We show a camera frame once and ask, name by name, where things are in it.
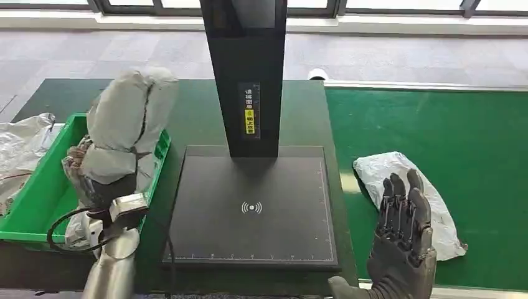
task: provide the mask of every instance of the green plastic crate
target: green plastic crate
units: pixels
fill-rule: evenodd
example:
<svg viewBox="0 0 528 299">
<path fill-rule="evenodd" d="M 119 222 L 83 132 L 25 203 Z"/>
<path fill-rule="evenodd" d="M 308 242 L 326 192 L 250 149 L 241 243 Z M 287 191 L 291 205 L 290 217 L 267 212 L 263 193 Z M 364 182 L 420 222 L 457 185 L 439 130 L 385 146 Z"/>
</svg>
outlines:
<svg viewBox="0 0 528 299">
<path fill-rule="evenodd" d="M 8 213 L 3 218 L 0 217 L 0 240 L 17 242 L 32 250 L 50 250 L 46 242 L 47 231 L 59 217 L 76 209 L 78 204 L 77 195 L 64 174 L 61 160 L 66 156 L 67 150 L 77 145 L 87 133 L 86 114 L 76 113 L 68 118 Z M 149 205 L 170 145 L 171 138 L 164 130 L 154 152 L 159 163 L 156 165 L 152 185 L 146 191 Z M 67 224 L 68 221 L 64 221 L 55 229 L 56 243 L 64 243 Z"/>
</svg>

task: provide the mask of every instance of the wireless charging symbol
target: wireless charging symbol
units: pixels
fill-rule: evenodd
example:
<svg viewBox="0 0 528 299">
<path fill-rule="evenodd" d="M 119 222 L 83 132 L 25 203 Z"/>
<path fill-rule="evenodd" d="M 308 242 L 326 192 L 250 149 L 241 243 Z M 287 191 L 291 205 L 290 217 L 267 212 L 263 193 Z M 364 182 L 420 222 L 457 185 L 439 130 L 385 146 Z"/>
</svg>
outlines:
<svg viewBox="0 0 528 299">
<path fill-rule="evenodd" d="M 262 212 L 262 204 L 260 203 L 260 201 L 257 204 L 248 204 L 247 202 L 243 202 L 242 212 L 246 214 L 250 211 L 260 214 Z"/>
</svg>

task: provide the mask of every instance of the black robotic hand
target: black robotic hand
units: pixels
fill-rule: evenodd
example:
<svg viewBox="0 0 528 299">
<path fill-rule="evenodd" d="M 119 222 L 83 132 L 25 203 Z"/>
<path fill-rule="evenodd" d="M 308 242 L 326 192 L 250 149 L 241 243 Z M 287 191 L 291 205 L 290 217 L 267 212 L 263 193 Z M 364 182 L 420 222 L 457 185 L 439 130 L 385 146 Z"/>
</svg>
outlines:
<svg viewBox="0 0 528 299">
<path fill-rule="evenodd" d="M 410 190 L 396 174 L 385 179 L 383 201 L 367 269 L 372 289 L 329 279 L 335 299 L 426 299 L 435 281 L 436 251 L 431 246 L 431 208 L 416 170 L 407 173 Z"/>
</svg>

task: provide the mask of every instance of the gray carpet floor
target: gray carpet floor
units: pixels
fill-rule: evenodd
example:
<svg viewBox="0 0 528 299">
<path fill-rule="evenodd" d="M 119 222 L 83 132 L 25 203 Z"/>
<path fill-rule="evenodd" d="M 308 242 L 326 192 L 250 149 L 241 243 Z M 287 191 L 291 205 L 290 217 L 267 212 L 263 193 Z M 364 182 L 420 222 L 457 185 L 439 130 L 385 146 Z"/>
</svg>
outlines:
<svg viewBox="0 0 528 299">
<path fill-rule="evenodd" d="M 201 32 L 0 31 L 0 122 L 11 121 L 45 78 L 114 78 L 143 65 L 213 78 Z M 528 39 L 288 34 L 285 79 L 304 79 L 313 68 L 338 80 L 528 86 Z M 0 299 L 33 294 L 0 290 Z"/>
</svg>

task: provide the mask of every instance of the yellow warning label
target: yellow warning label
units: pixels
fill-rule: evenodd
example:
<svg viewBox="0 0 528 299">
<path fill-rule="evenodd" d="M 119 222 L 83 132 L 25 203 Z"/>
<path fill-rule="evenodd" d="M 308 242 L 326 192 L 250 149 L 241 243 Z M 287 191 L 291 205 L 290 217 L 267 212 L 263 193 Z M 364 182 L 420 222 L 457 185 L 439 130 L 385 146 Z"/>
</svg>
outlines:
<svg viewBox="0 0 528 299">
<path fill-rule="evenodd" d="M 246 134 L 255 134 L 255 114 L 253 109 L 245 110 Z"/>
</svg>

